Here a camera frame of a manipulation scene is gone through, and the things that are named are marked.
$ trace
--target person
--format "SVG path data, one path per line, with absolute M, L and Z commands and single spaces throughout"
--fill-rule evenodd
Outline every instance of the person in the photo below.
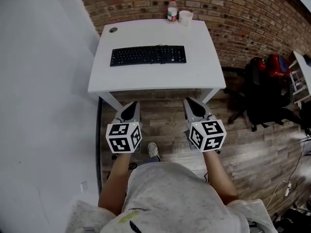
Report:
M 161 162 L 155 143 L 150 159 L 130 176 L 131 154 L 120 154 L 98 207 L 78 201 L 66 233 L 276 233 L 261 200 L 243 201 L 215 151 L 203 153 L 209 184 L 177 163 Z

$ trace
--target human arm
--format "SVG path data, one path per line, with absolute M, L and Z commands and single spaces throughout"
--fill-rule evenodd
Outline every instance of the human arm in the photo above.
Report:
M 215 189 L 225 205 L 238 200 L 238 192 L 225 171 L 219 156 L 215 151 L 203 152 L 208 172 L 209 184 Z
M 126 196 L 130 159 L 130 153 L 117 157 L 98 200 L 98 207 L 107 209 L 116 216 L 121 213 Z

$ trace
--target sneaker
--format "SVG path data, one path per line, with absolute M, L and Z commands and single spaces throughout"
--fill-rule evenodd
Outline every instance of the sneaker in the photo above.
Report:
M 148 144 L 148 152 L 150 157 L 156 156 L 159 159 L 159 161 L 161 161 L 159 152 L 157 151 L 157 145 L 154 142 Z

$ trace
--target table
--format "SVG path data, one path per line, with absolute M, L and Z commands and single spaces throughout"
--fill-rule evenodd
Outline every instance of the table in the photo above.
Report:
M 302 81 L 298 79 L 298 82 L 295 82 L 293 75 L 296 74 L 298 72 L 298 70 L 291 72 L 291 79 L 292 79 L 294 89 L 295 89 L 294 95 L 305 90 L 305 89 L 308 89 L 308 93 L 309 93 L 307 96 L 305 96 L 305 97 L 294 102 L 294 103 L 300 103 L 302 100 L 311 96 L 311 67 L 307 65 L 303 56 L 301 56 L 299 53 L 297 53 L 295 51 L 293 51 L 293 53 L 295 55 L 296 60 L 289 66 L 289 68 L 292 68 L 295 64 L 298 63 L 299 67 L 301 69 L 301 72 L 303 74 L 303 78 L 304 78 L 304 80 L 302 80 Z
M 113 49 L 183 45 L 185 64 L 145 64 L 110 67 Z M 206 103 L 219 89 L 225 88 L 219 59 L 203 21 L 189 27 L 165 19 L 148 19 L 105 25 L 88 84 L 88 92 L 98 94 L 116 110 L 122 105 L 111 91 L 205 88 L 200 100 Z

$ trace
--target plastic bottle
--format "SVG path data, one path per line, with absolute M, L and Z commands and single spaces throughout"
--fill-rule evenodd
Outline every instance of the plastic bottle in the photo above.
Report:
M 177 18 L 177 4 L 175 0 L 170 0 L 167 10 L 167 22 L 175 23 Z

